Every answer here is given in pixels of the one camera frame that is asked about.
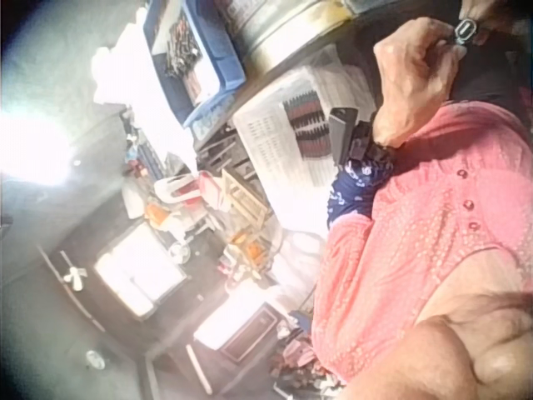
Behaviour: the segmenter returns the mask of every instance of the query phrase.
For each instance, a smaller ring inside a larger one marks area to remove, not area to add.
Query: wrist
[[[372,125],[374,143],[385,148],[399,148],[410,135],[406,118],[398,118],[397,112],[381,107]]]

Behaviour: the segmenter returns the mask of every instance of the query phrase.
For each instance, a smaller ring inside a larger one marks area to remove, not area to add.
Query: wristwatch
[[[338,167],[343,167],[350,159],[385,161],[396,153],[395,149],[373,141],[372,125],[376,113],[372,114],[370,122],[356,124],[358,115],[355,108],[333,108],[330,112],[331,155]]]

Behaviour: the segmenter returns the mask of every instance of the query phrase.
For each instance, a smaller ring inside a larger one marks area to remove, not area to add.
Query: pink blouse
[[[372,220],[349,214],[333,223],[312,327],[326,368],[348,382],[386,355],[474,252],[510,252],[526,284],[533,262],[526,136],[499,107],[445,106],[399,151]]]

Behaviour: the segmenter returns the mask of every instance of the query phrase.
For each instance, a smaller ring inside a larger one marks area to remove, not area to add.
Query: blue tray
[[[154,29],[161,6],[162,0],[152,0],[144,23],[144,33],[150,49],[155,40]],[[165,74],[166,55],[152,57],[171,110],[183,127],[189,127],[194,121],[209,113],[217,104],[235,93],[246,81],[246,76],[213,0],[184,0],[182,10],[188,19],[202,56],[212,64],[220,83],[217,94],[193,107],[181,79],[168,77]]]

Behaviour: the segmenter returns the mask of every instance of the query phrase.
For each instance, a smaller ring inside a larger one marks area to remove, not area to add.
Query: blue patterned fabric
[[[390,159],[382,162],[374,160],[350,160],[336,176],[331,185],[327,203],[327,226],[349,213],[359,213],[371,218],[372,206],[377,190],[392,175]]]

